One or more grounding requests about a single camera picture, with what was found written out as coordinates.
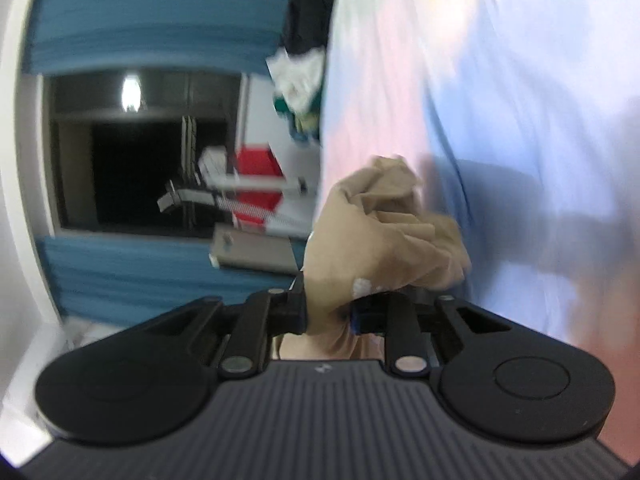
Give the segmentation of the tan t-shirt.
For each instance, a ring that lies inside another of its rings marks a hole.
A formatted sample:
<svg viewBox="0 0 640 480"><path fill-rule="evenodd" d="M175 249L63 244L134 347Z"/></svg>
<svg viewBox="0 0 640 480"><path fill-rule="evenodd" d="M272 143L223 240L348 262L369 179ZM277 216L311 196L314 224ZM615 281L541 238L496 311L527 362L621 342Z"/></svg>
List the tan t-shirt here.
<svg viewBox="0 0 640 480"><path fill-rule="evenodd" d="M273 341L280 360L382 359L384 342L349 326L352 301L408 285L444 290L471 260L457 222L427 212L419 180L401 158L377 157L337 182L306 245L308 328Z"/></svg>

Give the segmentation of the pile of mixed clothes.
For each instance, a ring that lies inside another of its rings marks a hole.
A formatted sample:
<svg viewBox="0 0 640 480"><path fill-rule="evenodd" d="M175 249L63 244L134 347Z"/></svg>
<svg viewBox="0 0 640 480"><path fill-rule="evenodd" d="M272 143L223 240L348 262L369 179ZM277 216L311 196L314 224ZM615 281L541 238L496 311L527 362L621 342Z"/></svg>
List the pile of mixed clothes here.
<svg viewBox="0 0 640 480"><path fill-rule="evenodd" d="M298 144L319 143L334 0L288 0L278 50L266 59L273 108Z"/></svg>

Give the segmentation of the folded ironing board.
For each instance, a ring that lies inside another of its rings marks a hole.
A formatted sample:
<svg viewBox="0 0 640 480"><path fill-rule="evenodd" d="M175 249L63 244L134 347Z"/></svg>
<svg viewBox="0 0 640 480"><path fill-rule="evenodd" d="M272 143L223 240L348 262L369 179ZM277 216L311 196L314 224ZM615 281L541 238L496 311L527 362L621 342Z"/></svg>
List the folded ironing board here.
<svg viewBox="0 0 640 480"><path fill-rule="evenodd" d="M216 268L235 268L295 275L298 264L286 237L265 235L217 224L209 259Z"/></svg>

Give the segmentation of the red hanging garment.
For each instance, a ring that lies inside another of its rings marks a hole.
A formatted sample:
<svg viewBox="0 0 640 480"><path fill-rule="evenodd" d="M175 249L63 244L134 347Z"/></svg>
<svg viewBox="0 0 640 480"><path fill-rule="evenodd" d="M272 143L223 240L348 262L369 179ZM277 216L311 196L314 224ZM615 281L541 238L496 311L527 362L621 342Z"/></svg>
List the red hanging garment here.
<svg viewBox="0 0 640 480"><path fill-rule="evenodd" d="M265 232L269 215L283 200L276 181L284 181L283 170L268 144L247 144L235 153L235 172L241 187L235 192L238 206L232 212L242 228Z"/></svg>

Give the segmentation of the left blue curtain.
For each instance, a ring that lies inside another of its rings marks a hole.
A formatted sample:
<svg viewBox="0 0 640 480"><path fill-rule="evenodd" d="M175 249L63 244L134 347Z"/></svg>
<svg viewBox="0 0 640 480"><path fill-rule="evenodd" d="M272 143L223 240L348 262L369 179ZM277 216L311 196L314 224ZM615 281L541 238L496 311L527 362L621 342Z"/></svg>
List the left blue curtain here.
<svg viewBox="0 0 640 480"><path fill-rule="evenodd" d="M113 235L36 239L61 313L131 326L205 296L240 304L253 292L287 289L291 275L216 268L209 246L188 240Z"/></svg>

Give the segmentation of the blue curtain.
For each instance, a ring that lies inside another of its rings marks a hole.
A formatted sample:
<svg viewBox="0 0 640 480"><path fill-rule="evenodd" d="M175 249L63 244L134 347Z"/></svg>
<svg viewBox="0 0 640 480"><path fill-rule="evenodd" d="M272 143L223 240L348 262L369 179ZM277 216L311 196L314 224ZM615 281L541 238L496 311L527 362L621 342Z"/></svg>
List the blue curtain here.
<svg viewBox="0 0 640 480"><path fill-rule="evenodd" d="M108 68L264 74L288 0L35 0L23 67L61 75Z"/></svg>
<svg viewBox="0 0 640 480"><path fill-rule="evenodd" d="M205 296L240 304L253 292L287 289L291 275L216 268L209 246L188 240L113 235L36 239L61 313L131 326Z"/></svg>

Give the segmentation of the pastel tie-dye bed sheet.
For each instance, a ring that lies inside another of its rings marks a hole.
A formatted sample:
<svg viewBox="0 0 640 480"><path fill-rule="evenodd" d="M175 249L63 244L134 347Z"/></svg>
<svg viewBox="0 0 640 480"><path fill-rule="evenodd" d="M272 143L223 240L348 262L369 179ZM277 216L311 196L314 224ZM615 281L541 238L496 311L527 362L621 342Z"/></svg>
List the pastel tie-dye bed sheet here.
<svg viewBox="0 0 640 480"><path fill-rule="evenodd" d="M325 188L401 156L474 304L595 354L639 458L639 0L335 0Z"/></svg>

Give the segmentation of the right blue curtain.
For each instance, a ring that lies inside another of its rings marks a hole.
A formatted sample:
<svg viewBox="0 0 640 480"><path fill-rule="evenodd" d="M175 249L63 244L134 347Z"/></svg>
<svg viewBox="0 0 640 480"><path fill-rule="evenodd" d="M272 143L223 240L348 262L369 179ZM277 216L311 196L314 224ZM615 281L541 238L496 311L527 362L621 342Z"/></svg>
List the right blue curtain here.
<svg viewBox="0 0 640 480"><path fill-rule="evenodd" d="M288 0L35 0L23 67L61 75L108 68L264 74Z"/></svg>

